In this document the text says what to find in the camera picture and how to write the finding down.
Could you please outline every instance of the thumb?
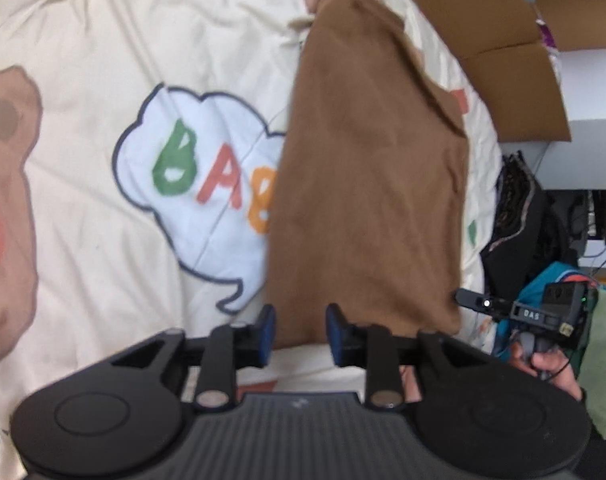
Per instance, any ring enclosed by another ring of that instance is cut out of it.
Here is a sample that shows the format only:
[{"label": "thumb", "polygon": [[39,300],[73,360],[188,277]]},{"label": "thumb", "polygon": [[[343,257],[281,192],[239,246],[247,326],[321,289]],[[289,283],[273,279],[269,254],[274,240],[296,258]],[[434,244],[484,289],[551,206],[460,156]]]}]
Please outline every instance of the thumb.
[{"label": "thumb", "polygon": [[566,361],[567,357],[560,351],[532,355],[532,366],[547,372],[557,372]]}]

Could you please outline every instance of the brown cloth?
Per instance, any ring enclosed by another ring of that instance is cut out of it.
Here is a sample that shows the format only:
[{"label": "brown cloth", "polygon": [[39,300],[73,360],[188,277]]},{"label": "brown cloth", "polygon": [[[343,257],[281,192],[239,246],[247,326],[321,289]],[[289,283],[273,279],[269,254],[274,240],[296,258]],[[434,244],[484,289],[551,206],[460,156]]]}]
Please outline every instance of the brown cloth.
[{"label": "brown cloth", "polygon": [[454,97],[376,0],[321,0],[276,176],[266,299],[276,345],[351,322],[455,333],[468,145]]}]

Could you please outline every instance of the teal fabric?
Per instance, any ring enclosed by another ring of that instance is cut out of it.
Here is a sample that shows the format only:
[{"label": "teal fabric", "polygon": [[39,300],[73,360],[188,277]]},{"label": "teal fabric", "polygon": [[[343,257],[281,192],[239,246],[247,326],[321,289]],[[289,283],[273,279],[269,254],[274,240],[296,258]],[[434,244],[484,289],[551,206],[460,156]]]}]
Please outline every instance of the teal fabric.
[{"label": "teal fabric", "polygon": [[603,289],[594,310],[579,383],[587,391],[587,409],[592,421],[606,438],[606,290]]}]

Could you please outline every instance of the metal screw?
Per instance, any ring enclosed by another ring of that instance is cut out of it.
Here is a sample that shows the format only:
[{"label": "metal screw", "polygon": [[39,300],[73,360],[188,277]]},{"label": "metal screw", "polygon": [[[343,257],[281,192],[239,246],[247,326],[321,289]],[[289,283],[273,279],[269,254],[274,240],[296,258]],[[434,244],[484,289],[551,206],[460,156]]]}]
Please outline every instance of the metal screw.
[{"label": "metal screw", "polygon": [[379,390],[369,397],[369,402],[377,408],[396,408],[403,403],[403,396],[392,390]]},{"label": "metal screw", "polygon": [[229,397],[220,390],[206,390],[196,397],[196,403],[203,408],[220,408],[229,402]]}]

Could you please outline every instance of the speech bubble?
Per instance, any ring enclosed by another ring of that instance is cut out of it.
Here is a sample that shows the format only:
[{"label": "speech bubble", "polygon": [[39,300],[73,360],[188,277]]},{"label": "speech bubble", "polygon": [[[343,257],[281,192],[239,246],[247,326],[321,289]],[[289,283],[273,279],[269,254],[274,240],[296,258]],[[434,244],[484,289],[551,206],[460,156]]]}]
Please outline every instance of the speech bubble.
[{"label": "speech bubble", "polygon": [[236,314],[264,283],[267,215],[284,134],[242,99],[158,85],[120,136],[120,192],[152,212],[180,266],[236,290]]}]

